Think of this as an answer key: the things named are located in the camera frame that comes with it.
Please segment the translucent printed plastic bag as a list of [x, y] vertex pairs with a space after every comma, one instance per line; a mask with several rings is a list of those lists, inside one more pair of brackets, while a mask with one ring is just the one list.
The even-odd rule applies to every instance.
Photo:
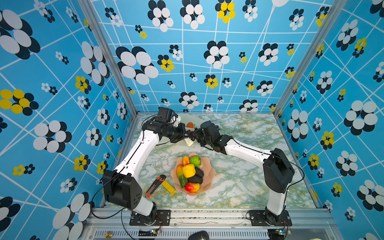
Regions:
[[[174, 126], [180, 126], [181, 123], [182, 123], [182, 119], [180, 116], [178, 116], [177, 118], [174, 118], [172, 120], [172, 123]], [[184, 140], [186, 142], [186, 145], [188, 147], [191, 147], [194, 142], [196, 141], [196, 136], [195, 136], [195, 127], [196, 125], [192, 122], [188, 122], [187, 124], [185, 124], [185, 132], [186, 132], [186, 135], [188, 135], [188, 137], [186, 137]]]

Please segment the dark purple grape bunch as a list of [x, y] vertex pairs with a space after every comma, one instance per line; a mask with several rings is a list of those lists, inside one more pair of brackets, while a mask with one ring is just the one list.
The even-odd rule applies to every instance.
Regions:
[[187, 130], [187, 134], [188, 134], [189, 138], [194, 138], [195, 137], [195, 131]]

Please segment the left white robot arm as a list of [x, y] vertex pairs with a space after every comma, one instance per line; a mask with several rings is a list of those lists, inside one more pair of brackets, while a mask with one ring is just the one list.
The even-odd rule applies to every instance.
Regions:
[[137, 182], [140, 171], [163, 137], [171, 143], [177, 143], [187, 136], [181, 117], [171, 109], [160, 107], [157, 115], [143, 123], [138, 140], [123, 161], [113, 171], [104, 172], [102, 181], [105, 200], [142, 215], [150, 222], [154, 221], [157, 206], [144, 197]]

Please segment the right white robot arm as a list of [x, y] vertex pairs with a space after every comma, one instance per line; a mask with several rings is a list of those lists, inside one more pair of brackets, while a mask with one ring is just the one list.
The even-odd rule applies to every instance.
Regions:
[[211, 121], [204, 122], [196, 128], [194, 137], [202, 147], [210, 146], [215, 152], [238, 157], [261, 168], [269, 188], [269, 199], [265, 208], [266, 219], [271, 225], [281, 220], [286, 207], [287, 189], [295, 174], [291, 162], [281, 149], [275, 148], [269, 151], [244, 144], [232, 136], [220, 134], [219, 126]]

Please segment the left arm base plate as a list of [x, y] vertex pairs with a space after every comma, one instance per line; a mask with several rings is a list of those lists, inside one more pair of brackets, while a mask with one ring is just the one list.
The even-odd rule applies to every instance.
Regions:
[[170, 210], [155, 210], [149, 216], [131, 212], [130, 226], [169, 226]]

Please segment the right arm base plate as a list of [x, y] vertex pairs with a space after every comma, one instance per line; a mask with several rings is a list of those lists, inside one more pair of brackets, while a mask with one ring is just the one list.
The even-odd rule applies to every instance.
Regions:
[[246, 213], [246, 219], [253, 227], [291, 227], [293, 225], [286, 210], [283, 210], [280, 215], [275, 215], [268, 209], [249, 210]]

